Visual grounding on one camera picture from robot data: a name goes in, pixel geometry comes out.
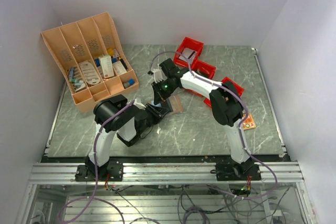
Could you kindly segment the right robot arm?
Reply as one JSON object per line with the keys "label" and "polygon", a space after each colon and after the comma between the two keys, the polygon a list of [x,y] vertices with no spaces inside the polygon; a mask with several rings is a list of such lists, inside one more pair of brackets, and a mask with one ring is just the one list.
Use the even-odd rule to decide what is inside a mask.
{"label": "right robot arm", "polygon": [[217,123],[224,126],[230,144],[230,156],[235,164],[231,167],[236,179],[244,179],[253,165],[247,147],[243,115],[247,111],[232,82],[218,82],[205,78],[190,68],[179,68],[171,59],[160,64],[158,69],[150,69],[154,82],[154,103],[167,100],[177,89],[191,90],[210,100],[212,114]]}

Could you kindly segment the red bin with white cards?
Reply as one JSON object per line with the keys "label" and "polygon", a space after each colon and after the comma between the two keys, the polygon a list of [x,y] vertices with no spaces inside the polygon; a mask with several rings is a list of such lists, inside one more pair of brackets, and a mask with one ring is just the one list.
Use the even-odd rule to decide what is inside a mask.
{"label": "red bin with white cards", "polygon": [[[178,47],[177,52],[183,54],[188,59],[190,65],[192,66],[192,64],[198,59],[198,57],[202,53],[203,47],[204,47],[203,42],[197,41],[190,37],[185,37],[180,46]],[[185,61],[185,58],[179,54],[175,54],[173,62],[176,65],[182,67],[188,67],[188,63],[187,61]]]}

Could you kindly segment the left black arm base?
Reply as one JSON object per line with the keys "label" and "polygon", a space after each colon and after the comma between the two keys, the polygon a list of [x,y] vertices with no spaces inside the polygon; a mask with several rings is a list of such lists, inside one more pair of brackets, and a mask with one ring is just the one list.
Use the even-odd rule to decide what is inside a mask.
{"label": "left black arm base", "polygon": [[[98,167],[98,181],[121,182],[123,177],[123,165],[118,161],[112,160],[102,167]],[[94,182],[96,171],[94,164],[79,165],[75,173],[76,182]]]}

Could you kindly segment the red bin with black cards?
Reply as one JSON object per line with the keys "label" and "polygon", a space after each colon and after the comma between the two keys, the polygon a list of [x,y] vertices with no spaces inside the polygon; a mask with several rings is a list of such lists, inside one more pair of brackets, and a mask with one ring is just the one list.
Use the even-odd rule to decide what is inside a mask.
{"label": "red bin with black cards", "polygon": [[210,64],[207,64],[203,61],[196,60],[192,63],[191,69],[196,72],[197,69],[202,70],[203,72],[207,71],[210,74],[209,79],[212,79],[215,75],[216,67]]}

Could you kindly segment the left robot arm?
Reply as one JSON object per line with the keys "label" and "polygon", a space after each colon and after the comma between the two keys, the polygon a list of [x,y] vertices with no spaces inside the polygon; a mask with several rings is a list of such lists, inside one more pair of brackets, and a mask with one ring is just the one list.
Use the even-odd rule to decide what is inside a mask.
{"label": "left robot arm", "polygon": [[142,139],[146,129],[158,124],[170,111],[168,106],[128,102],[121,94],[98,102],[93,109],[96,137],[85,160],[88,174],[94,180],[113,174],[108,166],[114,136],[131,147]]}

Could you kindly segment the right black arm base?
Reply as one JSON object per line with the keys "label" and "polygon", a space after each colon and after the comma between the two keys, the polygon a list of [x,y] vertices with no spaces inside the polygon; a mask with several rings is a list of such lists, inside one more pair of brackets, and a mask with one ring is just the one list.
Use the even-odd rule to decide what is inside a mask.
{"label": "right black arm base", "polygon": [[259,166],[251,159],[241,164],[230,160],[230,162],[216,163],[215,168],[210,171],[216,175],[217,181],[250,181],[261,180]]}

